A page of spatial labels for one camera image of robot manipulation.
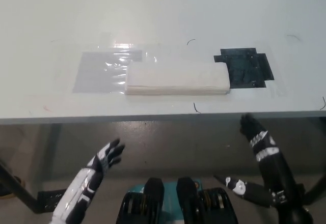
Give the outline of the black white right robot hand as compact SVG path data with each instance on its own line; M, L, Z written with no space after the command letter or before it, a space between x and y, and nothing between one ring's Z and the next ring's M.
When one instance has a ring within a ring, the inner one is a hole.
M214 177L238 197L263 207L303 206L301 189L270 132L251 114L240 119L240 132L247 138L263 179L263 185L231 176Z

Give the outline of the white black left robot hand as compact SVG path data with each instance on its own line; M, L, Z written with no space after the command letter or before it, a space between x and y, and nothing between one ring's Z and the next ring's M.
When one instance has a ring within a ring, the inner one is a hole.
M116 139L99 150L70 183L53 211L51 223L82 223L107 171L121 161L125 148Z

